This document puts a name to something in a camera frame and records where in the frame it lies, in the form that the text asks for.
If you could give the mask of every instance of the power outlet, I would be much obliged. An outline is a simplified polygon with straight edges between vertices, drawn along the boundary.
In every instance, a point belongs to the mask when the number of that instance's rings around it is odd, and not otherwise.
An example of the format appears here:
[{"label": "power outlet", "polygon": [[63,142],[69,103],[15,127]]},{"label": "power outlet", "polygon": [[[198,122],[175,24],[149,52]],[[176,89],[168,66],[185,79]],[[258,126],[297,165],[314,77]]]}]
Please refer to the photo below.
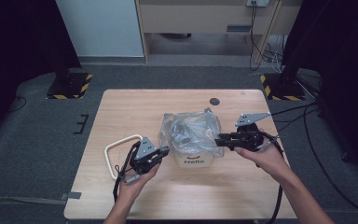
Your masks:
[{"label": "power outlet", "polygon": [[248,0],[246,6],[252,7],[254,3],[257,7],[267,7],[269,5],[269,0]]}]

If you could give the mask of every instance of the human arm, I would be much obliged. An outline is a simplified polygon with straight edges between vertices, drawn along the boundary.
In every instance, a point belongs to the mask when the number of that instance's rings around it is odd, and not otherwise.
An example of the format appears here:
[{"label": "human arm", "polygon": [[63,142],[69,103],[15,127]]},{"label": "human arm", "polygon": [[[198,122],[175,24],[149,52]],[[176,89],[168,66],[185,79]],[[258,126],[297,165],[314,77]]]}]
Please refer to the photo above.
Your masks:
[{"label": "human arm", "polygon": [[130,184],[124,183],[124,181],[120,182],[117,200],[103,224],[126,223],[127,216],[136,198],[141,193],[145,184],[156,175],[158,168],[159,164],[155,165],[147,174],[141,175],[136,181]]},{"label": "human arm", "polygon": [[334,223],[274,145],[263,147],[257,152],[240,147],[236,147],[235,151],[245,159],[254,161],[282,186],[300,223]]}]

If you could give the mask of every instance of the baseboard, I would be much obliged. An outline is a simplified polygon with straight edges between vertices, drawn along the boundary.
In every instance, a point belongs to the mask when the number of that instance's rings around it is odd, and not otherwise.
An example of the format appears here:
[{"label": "baseboard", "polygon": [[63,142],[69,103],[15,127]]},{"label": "baseboard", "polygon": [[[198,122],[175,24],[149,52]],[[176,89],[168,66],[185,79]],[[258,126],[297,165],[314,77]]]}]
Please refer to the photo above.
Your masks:
[{"label": "baseboard", "polygon": [[78,56],[81,64],[145,64],[145,57],[90,57]]}]

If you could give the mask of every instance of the black fabric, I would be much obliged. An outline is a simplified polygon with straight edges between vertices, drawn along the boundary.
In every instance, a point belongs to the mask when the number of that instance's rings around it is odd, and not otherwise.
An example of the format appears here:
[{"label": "black fabric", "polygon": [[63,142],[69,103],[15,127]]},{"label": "black fabric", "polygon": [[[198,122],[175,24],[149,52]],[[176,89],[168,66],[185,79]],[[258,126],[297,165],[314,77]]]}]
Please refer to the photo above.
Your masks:
[{"label": "black fabric", "polygon": [[0,120],[23,81],[81,67],[54,0],[0,0]]},{"label": "black fabric", "polygon": [[358,1],[330,0],[308,41],[300,40],[318,17],[327,0],[304,0],[287,39],[283,61],[300,49],[299,67],[319,72],[323,78],[320,100],[331,114],[329,123],[338,141],[358,160]]}]

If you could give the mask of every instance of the white handle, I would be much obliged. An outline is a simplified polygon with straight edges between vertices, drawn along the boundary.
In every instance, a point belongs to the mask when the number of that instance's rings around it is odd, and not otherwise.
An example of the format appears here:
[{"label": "white handle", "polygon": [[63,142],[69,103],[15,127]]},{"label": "white handle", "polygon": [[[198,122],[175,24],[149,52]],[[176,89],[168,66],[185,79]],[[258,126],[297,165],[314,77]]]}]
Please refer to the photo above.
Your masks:
[{"label": "white handle", "polygon": [[107,167],[109,168],[109,172],[110,172],[110,175],[114,178],[114,179],[117,179],[117,176],[115,176],[115,174],[113,174],[113,170],[112,170],[112,165],[110,164],[110,160],[109,160],[109,157],[107,156],[107,151],[109,149],[111,149],[112,147],[115,147],[117,145],[120,145],[122,143],[125,143],[125,142],[128,142],[132,139],[139,139],[142,141],[143,137],[139,134],[135,134],[133,136],[130,136],[130,137],[126,137],[126,138],[123,138],[119,141],[116,141],[115,143],[112,143],[110,144],[109,146],[107,146],[104,150],[104,154],[105,154],[105,158],[106,158],[106,163],[107,163]]}]

